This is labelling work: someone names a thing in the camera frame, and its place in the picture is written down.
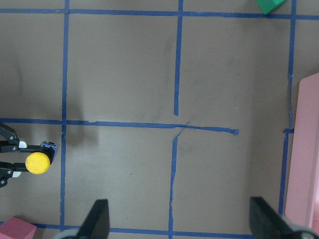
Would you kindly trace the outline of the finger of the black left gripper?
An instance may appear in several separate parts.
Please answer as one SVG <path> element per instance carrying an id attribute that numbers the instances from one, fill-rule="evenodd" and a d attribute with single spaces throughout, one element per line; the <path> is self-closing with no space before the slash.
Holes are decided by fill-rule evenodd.
<path id="1" fill-rule="evenodd" d="M 22 172 L 28 172 L 25 163 L 0 162 L 0 187 L 5 187 L 10 178 L 18 177 Z"/>
<path id="2" fill-rule="evenodd" d="M 18 152 L 18 153 L 33 153 L 43 152 L 40 145 L 27 145 L 24 141 L 20 140 L 16 131 L 10 126 L 0 123 L 0 136 L 4 140 L 0 141 L 0 152 Z"/>

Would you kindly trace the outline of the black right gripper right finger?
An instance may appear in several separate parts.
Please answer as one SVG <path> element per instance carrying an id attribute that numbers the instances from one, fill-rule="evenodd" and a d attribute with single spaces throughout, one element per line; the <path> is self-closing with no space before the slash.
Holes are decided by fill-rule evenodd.
<path id="1" fill-rule="evenodd" d="M 251 197 L 249 227 L 254 237 L 301 237 L 262 197 Z"/>

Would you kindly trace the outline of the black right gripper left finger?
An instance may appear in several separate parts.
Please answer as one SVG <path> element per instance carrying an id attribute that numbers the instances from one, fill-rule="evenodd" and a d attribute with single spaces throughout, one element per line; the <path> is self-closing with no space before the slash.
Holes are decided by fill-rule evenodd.
<path id="1" fill-rule="evenodd" d="M 96 200 L 76 236 L 108 236 L 109 232 L 108 200 Z"/>

